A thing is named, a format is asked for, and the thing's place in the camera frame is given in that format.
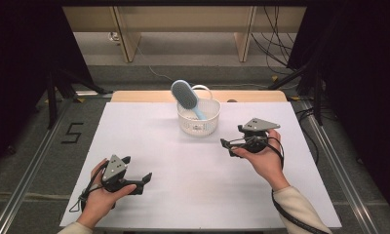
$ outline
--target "blue hairbrush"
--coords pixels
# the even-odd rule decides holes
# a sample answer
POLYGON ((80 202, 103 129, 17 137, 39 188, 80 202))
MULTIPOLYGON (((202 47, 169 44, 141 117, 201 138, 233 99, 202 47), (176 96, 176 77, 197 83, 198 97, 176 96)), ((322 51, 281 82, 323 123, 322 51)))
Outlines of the blue hairbrush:
POLYGON ((177 80, 171 86, 172 95, 185 108, 195 112, 199 120, 206 120, 205 115, 198 109, 198 96, 184 80, 177 80))

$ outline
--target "plastic basket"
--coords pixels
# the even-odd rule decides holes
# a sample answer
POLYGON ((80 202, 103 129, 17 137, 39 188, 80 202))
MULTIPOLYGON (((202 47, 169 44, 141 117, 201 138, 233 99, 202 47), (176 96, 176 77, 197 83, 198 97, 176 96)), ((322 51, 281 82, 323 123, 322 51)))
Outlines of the plastic basket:
POLYGON ((213 94, 205 86, 194 86, 193 90, 202 88, 210 92, 210 98, 199 98, 198 108, 207 117, 206 120, 199 120, 192 110, 183 108, 179 103, 177 104, 177 115, 179 119, 179 126, 189 135, 197 137, 205 137, 213 133, 218 125, 220 103, 213 99, 213 94))

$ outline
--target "person's left hand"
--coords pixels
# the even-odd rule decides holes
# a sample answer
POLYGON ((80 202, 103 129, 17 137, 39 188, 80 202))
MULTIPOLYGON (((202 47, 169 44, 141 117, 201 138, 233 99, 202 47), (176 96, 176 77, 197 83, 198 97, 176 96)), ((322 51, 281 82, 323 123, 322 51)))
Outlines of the person's left hand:
MULTIPOLYGON (((106 161, 106 159, 103 159, 99 164, 97 164, 92 170, 91 176, 93 176, 98 171, 98 168, 106 163, 106 161)), ((99 184, 101 186, 102 177, 103 173, 100 172, 96 176, 93 184, 99 184)), ((130 194, 136 188, 137 186, 135 184, 131 184, 114 193, 108 192, 104 188, 91 192, 88 197, 87 206, 82 214, 80 214, 77 222, 93 229, 96 224, 98 224, 98 222, 110 212, 117 200, 130 194)))

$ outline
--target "beige sweater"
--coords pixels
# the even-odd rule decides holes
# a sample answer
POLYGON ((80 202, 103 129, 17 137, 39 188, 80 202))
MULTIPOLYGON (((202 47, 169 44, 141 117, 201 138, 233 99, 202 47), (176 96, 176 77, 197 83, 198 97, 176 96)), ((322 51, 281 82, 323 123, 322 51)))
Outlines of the beige sweater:
MULTIPOLYGON (((314 210, 313 206, 308 202, 308 200, 301 195, 301 193, 294 187, 290 186, 284 189, 281 189, 274 193, 275 201, 280 204, 280 206, 290 215, 296 217, 307 225, 313 226, 319 230, 325 231, 327 233, 332 233, 327 226, 320 220, 317 212, 314 210)), ((300 234, 300 233, 309 233, 295 224, 286 220, 283 216, 280 215, 281 220, 287 227, 289 233, 300 234)), ((66 226, 58 234, 92 234, 93 230, 83 226, 78 222, 73 222, 70 225, 66 226)))

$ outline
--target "basket handle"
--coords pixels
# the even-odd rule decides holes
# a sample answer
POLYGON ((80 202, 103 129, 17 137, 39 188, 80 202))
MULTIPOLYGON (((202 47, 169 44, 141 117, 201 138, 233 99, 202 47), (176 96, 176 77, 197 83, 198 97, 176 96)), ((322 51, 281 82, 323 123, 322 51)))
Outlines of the basket handle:
POLYGON ((208 91, 210 93, 210 99, 213 99, 213 93, 211 92, 210 89, 208 89, 208 87, 206 87, 204 85, 196 85, 196 86, 192 87, 192 90, 195 90, 195 89, 203 89, 203 90, 208 91))

